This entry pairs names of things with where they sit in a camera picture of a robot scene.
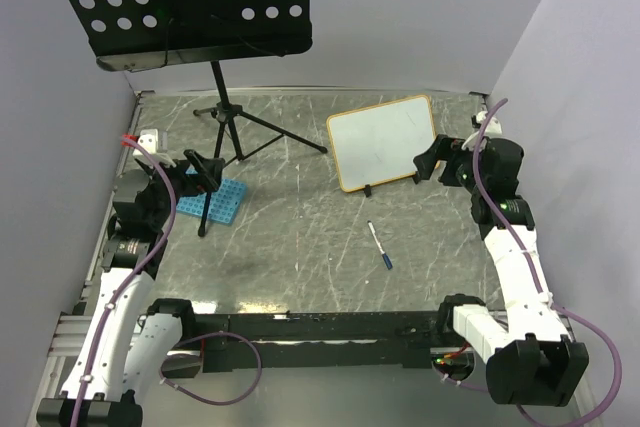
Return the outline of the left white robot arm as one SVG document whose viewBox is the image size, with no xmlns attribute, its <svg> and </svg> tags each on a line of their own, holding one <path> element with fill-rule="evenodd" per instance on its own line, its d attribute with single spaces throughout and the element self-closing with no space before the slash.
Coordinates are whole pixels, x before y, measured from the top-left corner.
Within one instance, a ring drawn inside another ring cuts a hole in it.
<svg viewBox="0 0 640 427">
<path fill-rule="evenodd" d="M 60 391 L 40 401 L 40 426 L 139 426 L 142 402 L 174 347 L 192 345 L 198 325 L 190 301 L 164 299 L 134 331 L 166 249 L 178 201 L 213 193 L 225 161 L 187 149 L 181 160 L 138 154 L 115 182 L 114 213 L 103 248 L 96 307 L 80 354 Z"/>
</svg>

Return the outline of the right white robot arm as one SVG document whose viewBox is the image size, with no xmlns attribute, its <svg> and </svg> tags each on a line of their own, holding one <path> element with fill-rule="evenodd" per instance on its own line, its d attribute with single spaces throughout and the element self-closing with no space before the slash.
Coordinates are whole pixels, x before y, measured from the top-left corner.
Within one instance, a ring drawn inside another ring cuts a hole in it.
<svg viewBox="0 0 640 427">
<path fill-rule="evenodd" d="M 436 331 L 448 345 L 465 340 L 481 357 L 494 402 L 560 407 L 574 394 L 589 354 L 550 306 L 534 218 L 517 193 L 523 158 L 523 148 L 508 139 L 489 138 L 473 154 L 464 140 L 443 134 L 415 157 L 421 179 L 444 162 L 440 182 L 470 193 L 472 218 L 498 273 L 507 315 L 501 326 L 479 298 L 448 295 Z"/>
</svg>

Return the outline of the white blue whiteboard marker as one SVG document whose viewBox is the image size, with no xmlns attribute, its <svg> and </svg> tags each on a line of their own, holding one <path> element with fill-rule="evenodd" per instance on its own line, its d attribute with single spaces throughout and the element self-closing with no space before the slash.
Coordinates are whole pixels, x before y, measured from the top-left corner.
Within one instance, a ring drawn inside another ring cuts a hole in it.
<svg viewBox="0 0 640 427">
<path fill-rule="evenodd" d="M 377 235 L 376 229 L 375 229 L 373 223 L 370 220 L 367 221 L 367 226 L 369 228 L 369 231 L 371 232 L 372 238 L 373 238 L 373 240 L 374 240 L 374 242 L 376 244 L 376 247 L 377 247 L 377 249 L 378 249 L 378 251 L 379 251 L 379 253 L 381 255 L 381 258 L 382 258 L 382 260 L 384 262 L 384 265 L 385 265 L 386 269 L 387 270 L 392 270 L 393 269 L 393 264 L 391 262 L 391 259 L 390 259 L 389 255 L 387 254 L 387 252 L 384 250 L 384 247 L 383 247 L 383 245 L 382 245 L 382 243 L 379 240 L 379 237 Z"/>
</svg>

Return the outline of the yellow framed whiteboard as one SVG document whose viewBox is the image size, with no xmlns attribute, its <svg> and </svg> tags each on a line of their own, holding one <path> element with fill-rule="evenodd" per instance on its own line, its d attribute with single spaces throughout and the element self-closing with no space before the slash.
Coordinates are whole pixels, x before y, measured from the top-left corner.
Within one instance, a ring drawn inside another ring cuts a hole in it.
<svg viewBox="0 0 640 427">
<path fill-rule="evenodd" d="M 341 190 L 413 176 L 436 137 L 431 98 L 416 95 L 331 115 L 326 121 Z"/>
</svg>

